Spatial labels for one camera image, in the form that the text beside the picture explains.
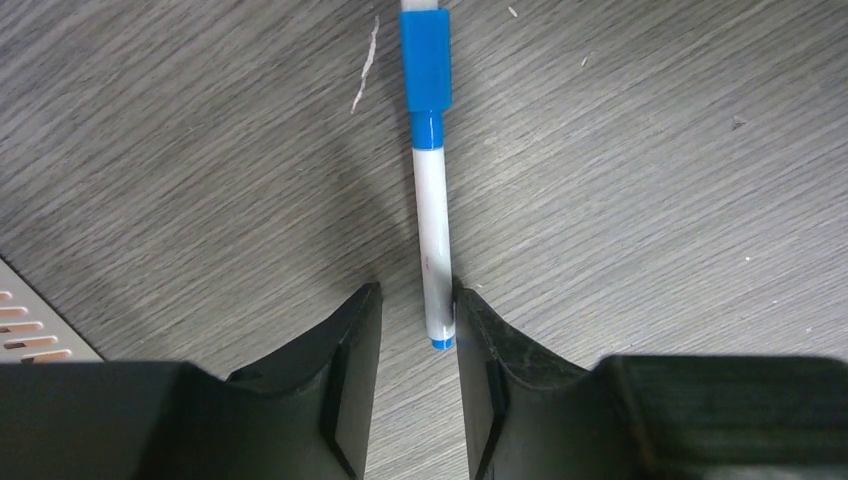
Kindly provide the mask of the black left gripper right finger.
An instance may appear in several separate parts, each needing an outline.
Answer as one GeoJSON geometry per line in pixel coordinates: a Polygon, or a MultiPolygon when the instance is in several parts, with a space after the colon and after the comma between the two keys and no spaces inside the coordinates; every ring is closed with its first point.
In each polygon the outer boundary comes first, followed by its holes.
{"type": "Polygon", "coordinates": [[[847,365],[622,355],[575,365],[453,289],[473,479],[843,479],[847,365]]]}

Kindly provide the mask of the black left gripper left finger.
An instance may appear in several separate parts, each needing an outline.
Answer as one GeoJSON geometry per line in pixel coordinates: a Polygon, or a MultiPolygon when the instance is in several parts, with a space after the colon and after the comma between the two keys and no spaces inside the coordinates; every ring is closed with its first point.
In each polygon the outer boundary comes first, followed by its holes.
{"type": "Polygon", "coordinates": [[[219,379],[189,362],[6,364],[5,479],[360,479],[383,296],[219,379]]]}

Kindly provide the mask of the white plastic file rack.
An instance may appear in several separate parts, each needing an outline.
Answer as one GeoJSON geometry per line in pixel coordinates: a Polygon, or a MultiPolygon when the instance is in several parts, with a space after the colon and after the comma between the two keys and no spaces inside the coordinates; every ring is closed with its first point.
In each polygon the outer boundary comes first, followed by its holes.
{"type": "Polygon", "coordinates": [[[6,262],[1,263],[1,362],[101,362],[103,358],[6,262]]]}

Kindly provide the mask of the blue cap white marker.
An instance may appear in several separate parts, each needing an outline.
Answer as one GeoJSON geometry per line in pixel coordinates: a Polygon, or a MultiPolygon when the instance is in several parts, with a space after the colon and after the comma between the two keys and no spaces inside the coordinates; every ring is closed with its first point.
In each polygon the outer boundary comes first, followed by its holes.
{"type": "Polygon", "coordinates": [[[433,348],[448,350],[456,331],[444,148],[452,105],[449,11],[436,1],[403,1],[399,29],[426,332],[433,348]]]}

